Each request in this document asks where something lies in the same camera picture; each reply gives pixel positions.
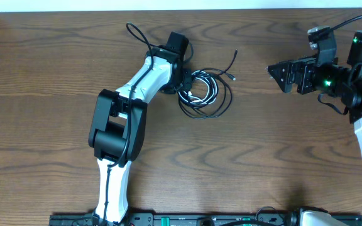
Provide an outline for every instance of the wooden table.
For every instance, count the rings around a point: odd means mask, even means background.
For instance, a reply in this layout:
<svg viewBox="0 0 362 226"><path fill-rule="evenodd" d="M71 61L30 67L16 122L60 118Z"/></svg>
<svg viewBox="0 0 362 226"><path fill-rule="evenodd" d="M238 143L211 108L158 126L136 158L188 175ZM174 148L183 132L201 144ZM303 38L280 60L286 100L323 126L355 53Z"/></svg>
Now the wooden table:
<svg viewBox="0 0 362 226"><path fill-rule="evenodd" d="M96 97L136 73L146 46L171 31L194 44L191 67L225 68L235 95L220 118L195 121L175 95L148 108L128 198L156 212L255 212L313 205L362 213L353 125L316 100L283 94L267 65L311 55L307 30L362 9L0 13L0 225L47 225L52 213L97 205L99 170L87 145ZM354 30L335 32L344 65Z"/></svg>

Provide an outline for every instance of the white backdrop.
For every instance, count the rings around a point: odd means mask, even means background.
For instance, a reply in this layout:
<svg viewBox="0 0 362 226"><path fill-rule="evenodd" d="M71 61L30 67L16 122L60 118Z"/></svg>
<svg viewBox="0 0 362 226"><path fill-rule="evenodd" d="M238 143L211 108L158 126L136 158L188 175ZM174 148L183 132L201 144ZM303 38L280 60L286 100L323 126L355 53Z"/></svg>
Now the white backdrop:
<svg viewBox="0 0 362 226"><path fill-rule="evenodd" d="M362 0L0 0L0 12L362 8Z"/></svg>

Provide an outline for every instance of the robotic arm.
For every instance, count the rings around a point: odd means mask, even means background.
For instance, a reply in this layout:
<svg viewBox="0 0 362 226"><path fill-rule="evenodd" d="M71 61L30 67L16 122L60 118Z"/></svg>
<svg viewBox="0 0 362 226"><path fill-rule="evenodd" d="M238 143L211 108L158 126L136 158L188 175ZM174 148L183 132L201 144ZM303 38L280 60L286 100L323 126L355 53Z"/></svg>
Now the robotic arm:
<svg viewBox="0 0 362 226"><path fill-rule="evenodd" d="M182 86L183 60L188 44L184 35L172 32L165 46L155 46L146 54L142 68L126 85L115 92L104 89L99 94L89 134L89 146L94 148L101 174L94 225L102 222L118 224L124 218L128 209L129 167L143 144L148 104L159 90L177 90ZM154 59L152 68L151 53ZM136 87L130 95L133 85ZM132 97L130 109L129 97ZM126 125L110 121L109 116L125 118ZM131 131L127 137L130 119ZM129 146L123 153L127 139Z"/></svg>
<svg viewBox="0 0 362 226"><path fill-rule="evenodd" d="M336 112L349 113L350 123L354 123L362 155L362 31L353 38L347 63L351 69L337 66L336 41L333 29L317 27L308 31L310 46L318 50L314 56L270 65L267 70L283 92L290 92L292 84L298 85L297 92L308 94L321 90L318 101L332 107ZM340 112L334 105L323 103L322 95L340 97L346 106ZM320 209L300 208L290 214L286 225L342 225Z"/></svg>

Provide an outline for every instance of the green component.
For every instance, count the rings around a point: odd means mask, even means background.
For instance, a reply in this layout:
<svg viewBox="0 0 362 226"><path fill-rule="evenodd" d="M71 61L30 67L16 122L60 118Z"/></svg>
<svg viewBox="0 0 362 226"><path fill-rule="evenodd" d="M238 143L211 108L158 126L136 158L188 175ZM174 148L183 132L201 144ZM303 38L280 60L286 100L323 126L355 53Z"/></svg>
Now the green component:
<svg viewBox="0 0 362 226"><path fill-rule="evenodd" d="M245 218L243 218L243 220L251 220L249 217L245 217ZM249 224L243 224L243 226L252 226L250 223Z"/></svg>
<svg viewBox="0 0 362 226"><path fill-rule="evenodd" d="M170 218L162 217L162 226L170 226Z"/></svg>

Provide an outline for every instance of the wood grain surface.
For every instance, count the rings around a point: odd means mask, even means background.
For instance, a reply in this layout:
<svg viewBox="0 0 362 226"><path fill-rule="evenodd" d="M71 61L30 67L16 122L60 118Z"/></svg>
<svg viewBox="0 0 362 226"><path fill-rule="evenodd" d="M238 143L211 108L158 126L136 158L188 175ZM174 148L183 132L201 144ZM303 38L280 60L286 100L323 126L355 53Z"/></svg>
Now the wood grain surface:
<svg viewBox="0 0 362 226"><path fill-rule="evenodd" d="M177 97L148 107L143 149L129 177L130 206L156 212L255 212L313 205L362 213L362 165L353 125L317 102L283 94L265 68L313 54L307 30L362 9L0 13L0 225L47 225L52 213L97 205L99 170L87 145L96 97L142 66L146 46L171 31L194 44L190 66L225 68L234 102L195 121ZM335 32L349 53L362 21Z"/></svg>

